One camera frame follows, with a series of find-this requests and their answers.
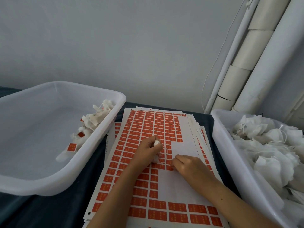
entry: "left hand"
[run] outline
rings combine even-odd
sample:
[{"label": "left hand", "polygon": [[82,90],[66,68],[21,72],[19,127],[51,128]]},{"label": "left hand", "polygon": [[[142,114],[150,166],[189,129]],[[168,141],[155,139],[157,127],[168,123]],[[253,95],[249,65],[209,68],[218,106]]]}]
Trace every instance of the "left hand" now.
[{"label": "left hand", "polygon": [[153,146],[154,142],[159,139],[157,136],[152,136],[150,138],[144,139],[138,146],[133,159],[130,162],[130,166],[136,168],[136,170],[141,173],[144,168],[146,168],[151,161],[154,159],[154,156],[159,154],[163,149],[162,143]]}]

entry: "plastic container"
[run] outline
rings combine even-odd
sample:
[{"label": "plastic container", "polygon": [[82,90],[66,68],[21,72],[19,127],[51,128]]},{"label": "plastic container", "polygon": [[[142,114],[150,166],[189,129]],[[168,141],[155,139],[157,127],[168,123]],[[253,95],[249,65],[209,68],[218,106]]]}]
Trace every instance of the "plastic container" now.
[{"label": "plastic container", "polygon": [[[276,200],[278,198],[272,194],[272,189],[263,184],[259,176],[255,174],[244,152],[234,144],[226,129],[232,129],[244,113],[215,109],[211,115],[214,118],[212,137],[242,199],[284,228],[296,228],[296,224],[281,212],[280,203]],[[276,120],[274,123],[276,126],[282,124]]]},{"label": "plastic container", "polygon": [[[104,99],[115,106],[77,153],[56,157],[80,119]],[[71,82],[44,83],[0,98],[0,192],[55,195],[81,172],[126,101],[120,92]]]}]

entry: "dark tablecloth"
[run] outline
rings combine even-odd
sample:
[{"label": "dark tablecloth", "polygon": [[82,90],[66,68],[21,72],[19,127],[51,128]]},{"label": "dark tablecloth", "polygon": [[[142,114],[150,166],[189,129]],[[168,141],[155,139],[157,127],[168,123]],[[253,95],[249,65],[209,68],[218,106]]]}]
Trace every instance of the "dark tablecloth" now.
[{"label": "dark tablecloth", "polygon": [[[1,88],[0,97],[20,90]],[[119,111],[116,122],[121,122],[124,108],[135,106],[162,110],[162,107],[126,102]],[[213,118],[211,115],[187,112],[194,115],[201,126],[205,126],[214,161],[223,183],[239,196],[221,155],[212,139]],[[0,193],[0,227],[22,228],[72,228],[82,227],[83,215],[94,191],[104,165],[106,137],[101,141],[75,182],[60,194],[44,197],[38,195],[15,196]]]}]

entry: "right hand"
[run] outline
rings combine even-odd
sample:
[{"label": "right hand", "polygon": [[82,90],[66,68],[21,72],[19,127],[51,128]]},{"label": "right hand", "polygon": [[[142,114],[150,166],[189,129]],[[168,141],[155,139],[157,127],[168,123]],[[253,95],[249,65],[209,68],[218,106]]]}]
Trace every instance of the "right hand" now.
[{"label": "right hand", "polygon": [[171,162],[171,167],[177,170],[196,192],[206,198],[220,183],[198,157],[177,154]]}]

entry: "cable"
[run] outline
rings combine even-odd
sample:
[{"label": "cable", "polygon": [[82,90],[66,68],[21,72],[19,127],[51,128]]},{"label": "cable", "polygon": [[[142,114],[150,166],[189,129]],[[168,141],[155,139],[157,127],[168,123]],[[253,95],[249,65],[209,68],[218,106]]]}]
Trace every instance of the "cable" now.
[{"label": "cable", "polygon": [[225,38],[225,40],[224,40],[224,43],[222,44],[222,47],[221,47],[221,49],[219,50],[219,53],[218,53],[218,55],[217,55],[217,58],[216,58],[216,60],[215,60],[215,62],[213,63],[213,65],[212,65],[212,67],[211,67],[209,73],[207,74],[207,76],[206,76],[206,78],[205,78],[204,85],[203,85],[203,88],[202,88],[202,101],[201,101],[201,105],[202,105],[202,108],[203,108],[204,111],[205,111],[205,109],[204,109],[204,107],[203,107],[203,90],[204,90],[204,87],[205,87],[205,84],[206,84],[207,77],[208,77],[209,74],[211,73],[211,71],[212,71],[212,69],[213,69],[213,67],[214,67],[214,65],[215,65],[215,63],[216,63],[216,61],[218,60],[219,55],[221,54],[222,48],[223,48],[223,46],[224,46],[224,44],[225,44],[225,42],[226,42],[226,40],[227,40],[227,37],[228,37],[229,31],[230,31],[230,28],[231,28],[232,24],[234,23],[235,19],[237,18],[237,15],[238,15],[238,13],[239,13],[239,11],[240,11],[242,5],[244,4],[244,1],[245,1],[245,0],[243,0],[241,6],[239,7],[239,10],[237,11],[237,14],[235,15],[235,17],[234,17],[234,19],[233,19],[231,25],[229,26],[229,29],[228,29],[228,32],[227,32],[227,34],[226,34],[226,38]]}]

